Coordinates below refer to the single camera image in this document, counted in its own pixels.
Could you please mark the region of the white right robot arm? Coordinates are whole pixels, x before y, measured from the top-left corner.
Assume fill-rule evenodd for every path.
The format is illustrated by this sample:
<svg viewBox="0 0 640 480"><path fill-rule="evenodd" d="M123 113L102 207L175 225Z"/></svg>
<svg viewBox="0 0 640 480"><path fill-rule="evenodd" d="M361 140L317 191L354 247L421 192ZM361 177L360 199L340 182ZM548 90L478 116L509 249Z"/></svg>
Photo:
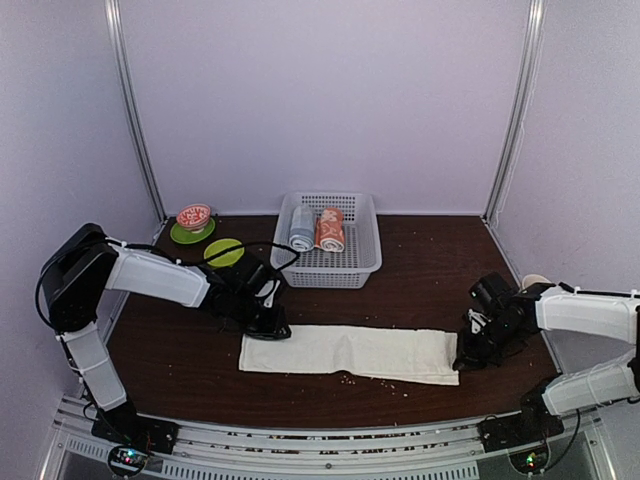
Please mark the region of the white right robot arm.
<svg viewBox="0 0 640 480"><path fill-rule="evenodd" d="M542 383L522 399L513 419L519 440L535 440L551 416L621 400L639 400L639 293L598 292L546 279L520 288L499 273L481 277L469 294L478 308L466 314L459 331L453 368L498 366L507 348L542 331L571 331L623 341L634 348L589 369Z"/></svg>

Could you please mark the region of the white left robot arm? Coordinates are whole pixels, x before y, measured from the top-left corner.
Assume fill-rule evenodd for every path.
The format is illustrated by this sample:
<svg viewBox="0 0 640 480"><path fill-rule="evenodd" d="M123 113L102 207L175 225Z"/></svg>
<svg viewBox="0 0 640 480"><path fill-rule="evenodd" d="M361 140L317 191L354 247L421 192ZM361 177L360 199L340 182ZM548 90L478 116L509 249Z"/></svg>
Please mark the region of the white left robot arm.
<svg viewBox="0 0 640 480"><path fill-rule="evenodd" d="M198 261L183 261L146 244L107 236L94 223L81 226L43 265L34 292L41 321L63 345L71 366L106 429L123 444L137 442L144 424L97 327L105 291L120 291L204 310L235 322L259 340L291 336L276 298L281 270L251 253L251 243L235 243Z"/></svg>

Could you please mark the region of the orange bunny pattern towel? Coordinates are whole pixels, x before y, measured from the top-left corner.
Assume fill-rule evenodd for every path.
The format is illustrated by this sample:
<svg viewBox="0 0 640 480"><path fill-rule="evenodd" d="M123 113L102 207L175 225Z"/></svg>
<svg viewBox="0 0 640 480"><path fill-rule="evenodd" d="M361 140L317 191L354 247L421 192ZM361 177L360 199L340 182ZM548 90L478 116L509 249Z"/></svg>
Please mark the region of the orange bunny pattern towel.
<svg viewBox="0 0 640 480"><path fill-rule="evenodd" d="M325 252L342 253L346 243L343 221L340 209L325 208L316 221L315 246Z"/></svg>

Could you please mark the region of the cream white towel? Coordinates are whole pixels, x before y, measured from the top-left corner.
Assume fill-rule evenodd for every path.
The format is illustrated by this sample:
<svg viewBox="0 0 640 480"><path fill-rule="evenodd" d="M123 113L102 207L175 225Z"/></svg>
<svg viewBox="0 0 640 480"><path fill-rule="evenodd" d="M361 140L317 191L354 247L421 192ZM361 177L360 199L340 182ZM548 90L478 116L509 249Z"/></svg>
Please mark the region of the cream white towel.
<svg viewBox="0 0 640 480"><path fill-rule="evenodd" d="M457 335L431 329L293 325L284 340L245 336L238 368L244 372L331 374L457 386Z"/></svg>

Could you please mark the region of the white perforated plastic basket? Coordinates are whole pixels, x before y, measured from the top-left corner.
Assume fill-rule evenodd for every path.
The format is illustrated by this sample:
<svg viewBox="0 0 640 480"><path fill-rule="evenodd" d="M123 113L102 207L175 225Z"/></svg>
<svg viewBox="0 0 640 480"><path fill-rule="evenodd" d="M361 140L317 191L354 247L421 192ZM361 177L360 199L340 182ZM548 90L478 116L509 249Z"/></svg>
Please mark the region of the white perforated plastic basket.
<svg viewBox="0 0 640 480"><path fill-rule="evenodd" d="M365 193L294 192L284 196L273 241L285 245L296 207L306 205L319 216L327 207L343 216L345 250L330 253L313 249L296 257L272 248L270 263L282 268L292 288L359 289L382 266L382 248L373 197Z"/></svg>

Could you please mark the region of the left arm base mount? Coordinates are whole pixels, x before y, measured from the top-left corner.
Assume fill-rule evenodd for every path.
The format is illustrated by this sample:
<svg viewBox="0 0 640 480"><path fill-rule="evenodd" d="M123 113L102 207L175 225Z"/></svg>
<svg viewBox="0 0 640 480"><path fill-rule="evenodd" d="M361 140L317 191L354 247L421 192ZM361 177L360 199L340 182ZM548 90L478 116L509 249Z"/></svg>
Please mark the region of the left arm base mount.
<svg viewBox="0 0 640 480"><path fill-rule="evenodd" d="M104 411L98 408L91 434L114 443L107 467L119 479L131 479L157 454L171 454L179 426L171 421L141 416L126 405Z"/></svg>

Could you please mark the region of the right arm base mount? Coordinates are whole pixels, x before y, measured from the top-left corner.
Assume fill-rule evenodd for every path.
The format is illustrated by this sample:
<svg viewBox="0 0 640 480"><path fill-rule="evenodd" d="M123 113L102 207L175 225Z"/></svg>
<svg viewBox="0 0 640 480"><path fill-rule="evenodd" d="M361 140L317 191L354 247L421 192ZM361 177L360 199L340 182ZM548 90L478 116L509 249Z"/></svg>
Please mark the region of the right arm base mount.
<svg viewBox="0 0 640 480"><path fill-rule="evenodd" d="M507 450L511 466L520 474L542 474L551 465L549 439L564 432L558 416L546 407L544 381L521 397L520 411L502 417L487 416L477 425L486 453Z"/></svg>

